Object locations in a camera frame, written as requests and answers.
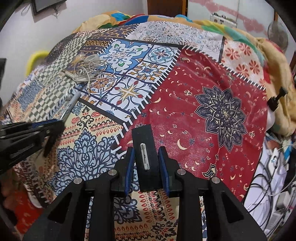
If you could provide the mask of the grey Sharpie marker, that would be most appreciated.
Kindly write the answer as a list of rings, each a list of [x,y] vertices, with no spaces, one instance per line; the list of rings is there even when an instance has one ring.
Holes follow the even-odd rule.
[[[74,96],[71,98],[69,104],[67,105],[65,111],[63,112],[62,116],[60,117],[60,121],[65,122],[71,112],[71,110],[74,108],[76,102],[78,101],[78,99],[81,96],[81,92],[78,91],[74,94]]]

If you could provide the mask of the patchwork patterned bed sheet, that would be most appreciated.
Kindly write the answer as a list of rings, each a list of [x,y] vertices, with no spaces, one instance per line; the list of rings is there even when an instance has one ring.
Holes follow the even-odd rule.
[[[81,96],[51,150],[12,168],[42,210],[28,206],[23,236],[75,179],[114,168],[133,148],[132,129],[151,125],[157,153],[197,178],[218,177],[243,204],[267,123],[265,86],[220,61],[222,53],[134,39],[138,24],[72,34],[19,85],[1,124],[59,120]],[[179,198],[141,192],[137,167],[128,194],[114,198],[114,240],[177,240]]]

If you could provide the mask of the colourful orange blanket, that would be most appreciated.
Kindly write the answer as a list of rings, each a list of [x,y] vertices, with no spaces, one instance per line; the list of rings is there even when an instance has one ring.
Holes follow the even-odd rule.
[[[77,32],[98,29],[119,30],[138,24],[130,34],[134,39],[197,47],[207,54],[222,53],[220,61],[237,73],[266,87],[267,97],[284,87],[288,94],[275,110],[272,128],[277,134],[295,132],[295,87],[289,63],[279,46],[266,38],[257,38],[237,28],[209,20],[190,20],[184,15],[127,15],[110,11],[83,22]]]

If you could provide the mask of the brown wooden door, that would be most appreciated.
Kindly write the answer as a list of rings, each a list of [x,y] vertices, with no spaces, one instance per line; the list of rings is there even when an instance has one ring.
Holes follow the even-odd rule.
[[[147,12],[149,15],[186,16],[188,0],[147,0]]]

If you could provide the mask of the white standing fan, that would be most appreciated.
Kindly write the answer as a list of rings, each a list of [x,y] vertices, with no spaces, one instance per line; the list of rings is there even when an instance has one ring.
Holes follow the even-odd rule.
[[[268,39],[279,46],[281,51],[285,52],[288,47],[288,35],[283,24],[278,21],[272,21],[267,29]]]

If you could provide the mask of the wall-mounted black television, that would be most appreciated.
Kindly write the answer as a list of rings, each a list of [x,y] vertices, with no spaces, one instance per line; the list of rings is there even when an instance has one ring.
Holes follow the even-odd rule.
[[[33,13],[37,15],[46,9],[54,8],[64,2],[66,2],[66,0],[32,0]]]

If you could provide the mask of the white wall socket box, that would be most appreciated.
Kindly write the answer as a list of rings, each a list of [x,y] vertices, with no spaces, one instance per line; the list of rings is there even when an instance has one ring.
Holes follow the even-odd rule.
[[[237,23],[235,20],[226,17],[225,15],[219,15],[217,13],[212,13],[210,15],[210,21],[215,22],[215,23],[219,23],[219,24],[223,24],[226,25],[228,27],[237,27]]]

